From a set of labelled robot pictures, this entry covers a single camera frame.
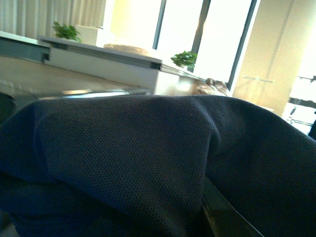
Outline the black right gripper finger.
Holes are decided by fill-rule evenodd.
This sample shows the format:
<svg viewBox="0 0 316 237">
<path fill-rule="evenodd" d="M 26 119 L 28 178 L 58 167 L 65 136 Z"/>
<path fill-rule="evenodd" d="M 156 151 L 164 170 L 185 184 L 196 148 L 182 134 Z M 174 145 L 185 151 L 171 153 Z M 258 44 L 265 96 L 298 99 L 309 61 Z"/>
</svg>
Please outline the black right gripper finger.
<svg viewBox="0 0 316 237">
<path fill-rule="evenodd" d="M 234 209 L 207 177 L 204 178 L 202 209 L 213 237 L 262 236 Z"/>
</svg>

